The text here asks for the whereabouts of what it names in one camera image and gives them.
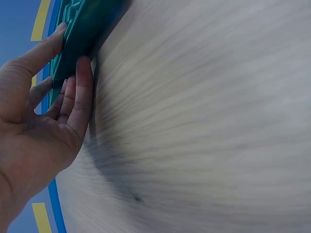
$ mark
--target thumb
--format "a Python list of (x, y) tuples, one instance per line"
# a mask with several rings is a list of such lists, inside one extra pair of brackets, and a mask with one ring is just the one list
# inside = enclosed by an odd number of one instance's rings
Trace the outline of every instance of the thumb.
[(47, 39), (0, 68), (0, 118), (21, 121), (31, 79), (62, 50), (66, 27), (61, 23)]

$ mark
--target yellow stripe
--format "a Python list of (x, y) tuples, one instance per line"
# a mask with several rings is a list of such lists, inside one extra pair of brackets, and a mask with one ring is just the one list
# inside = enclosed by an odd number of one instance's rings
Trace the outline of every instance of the yellow stripe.
[(35, 86), (37, 83), (37, 75), (33, 76), (33, 79), (31, 79), (31, 87)]
[(48, 14), (51, 0), (41, 0), (37, 17), (35, 18), (35, 25), (33, 33), (31, 35), (31, 41), (42, 40), (42, 34), (44, 29), (45, 20)]
[(52, 233), (44, 202), (32, 203), (39, 233)]

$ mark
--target blue stripe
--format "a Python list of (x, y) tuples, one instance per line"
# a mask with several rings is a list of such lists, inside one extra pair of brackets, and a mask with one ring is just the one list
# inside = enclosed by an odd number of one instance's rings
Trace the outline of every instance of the blue stripe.
[[(58, 11), (60, 2), (61, 2), (61, 0), (55, 0), (54, 8), (52, 11), (52, 16), (51, 16), (51, 20), (50, 20), (49, 30), (48, 30), (48, 36), (54, 32), (56, 19), (57, 19), (57, 11)], [(49, 64), (47, 64), (43, 68), (42, 79), (44, 80), (48, 76), (49, 76)], [(41, 109), (42, 109), (42, 113), (47, 112), (47, 110), (49, 109), (49, 98), (48, 98), (48, 96), (46, 96), (44, 98), (44, 100), (42, 101)], [(60, 207), (60, 202), (59, 202), (58, 192), (57, 192), (57, 185), (56, 185), (55, 179), (49, 184), (48, 188), (49, 188), (51, 205), (52, 205), (54, 219), (55, 219), (55, 223), (57, 226), (58, 233), (67, 233), (65, 223), (64, 223), (63, 214), (62, 214), (62, 209)]]

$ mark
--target green plastic object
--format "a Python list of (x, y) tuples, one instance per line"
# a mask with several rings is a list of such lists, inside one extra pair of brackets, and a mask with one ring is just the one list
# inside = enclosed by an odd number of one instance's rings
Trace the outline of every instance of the green plastic object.
[(121, 13), (125, 0), (62, 0), (55, 28), (67, 23), (61, 53), (50, 62), (49, 73), (53, 89), (49, 93), (50, 105), (58, 96), (64, 79), (75, 73), (76, 62), (83, 55), (93, 59), (94, 46)]

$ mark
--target motion blurred surface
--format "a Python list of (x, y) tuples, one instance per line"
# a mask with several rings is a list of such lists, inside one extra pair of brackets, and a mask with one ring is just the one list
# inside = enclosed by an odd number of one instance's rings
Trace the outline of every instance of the motion blurred surface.
[(311, 230), (311, 2), (133, 0), (57, 177), (68, 232)]

